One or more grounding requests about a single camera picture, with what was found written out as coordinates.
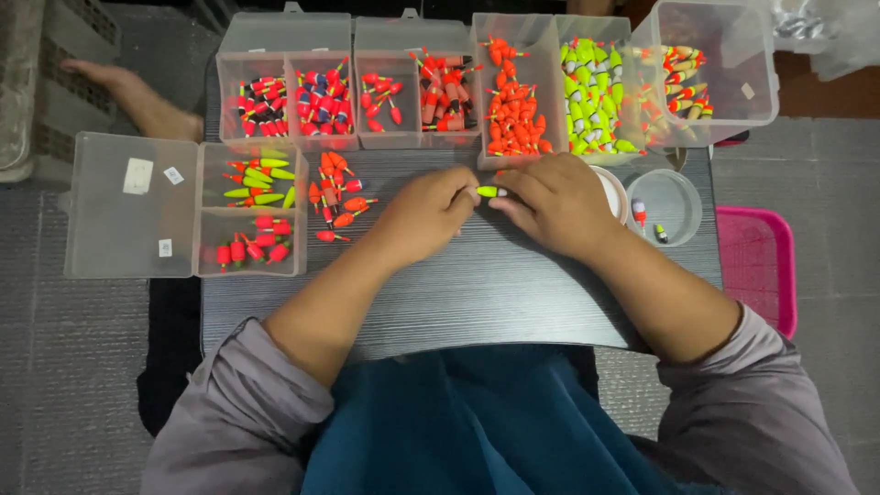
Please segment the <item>person's left hand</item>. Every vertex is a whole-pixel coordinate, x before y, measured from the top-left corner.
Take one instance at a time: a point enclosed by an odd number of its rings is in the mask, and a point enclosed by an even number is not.
[[[470,168],[438,170],[409,182],[360,241],[400,270],[441,251],[480,204]]]

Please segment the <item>brown wooden surface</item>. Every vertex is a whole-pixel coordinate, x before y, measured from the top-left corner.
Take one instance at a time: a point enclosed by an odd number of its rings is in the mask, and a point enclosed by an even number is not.
[[[633,29],[651,12],[656,0],[629,0],[617,15]],[[779,115],[788,117],[880,118],[880,67],[865,67],[842,78],[820,82],[810,71],[810,58],[789,52],[774,54],[779,75]]]

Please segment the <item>person's right hand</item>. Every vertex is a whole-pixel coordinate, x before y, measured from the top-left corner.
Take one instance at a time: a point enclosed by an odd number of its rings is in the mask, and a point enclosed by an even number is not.
[[[570,153],[546,155],[521,170],[496,175],[495,184],[528,206],[505,197],[494,197],[488,205],[561,255],[583,260],[621,230],[598,175]]]

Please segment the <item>hand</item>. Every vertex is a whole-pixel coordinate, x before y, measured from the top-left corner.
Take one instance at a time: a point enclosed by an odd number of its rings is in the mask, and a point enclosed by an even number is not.
[[[466,166],[423,175],[400,190],[361,243],[395,271],[423,260],[457,235],[480,204],[479,185]]]
[[[494,197],[488,205],[561,255],[584,261],[609,233],[622,227],[611,213],[598,175],[569,153],[547,155],[522,170],[496,175],[495,184],[516,193],[528,206],[505,197]]]

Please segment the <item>white label sticker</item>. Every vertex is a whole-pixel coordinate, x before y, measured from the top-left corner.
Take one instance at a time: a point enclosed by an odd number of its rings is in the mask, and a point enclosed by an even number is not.
[[[168,180],[171,181],[171,184],[174,184],[175,186],[183,182],[183,177],[180,176],[180,172],[174,167],[165,170],[164,174],[168,177]]]
[[[171,240],[162,239],[159,241],[159,257],[167,258],[171,256]]]
[[[122,192],[131,195],[144,195],[150,190],[150,177],[153,175],[153,162],[147,159],[128,159]]]
[[[741,87],[739,89],[742,90],[742,92],[745,95],[745,98],[747,100],[751,100],[752,98],[755,97],[755,90],[753,90],[752,87],[749,86],[749,83],[745,83],[743,85],[743,87]]]

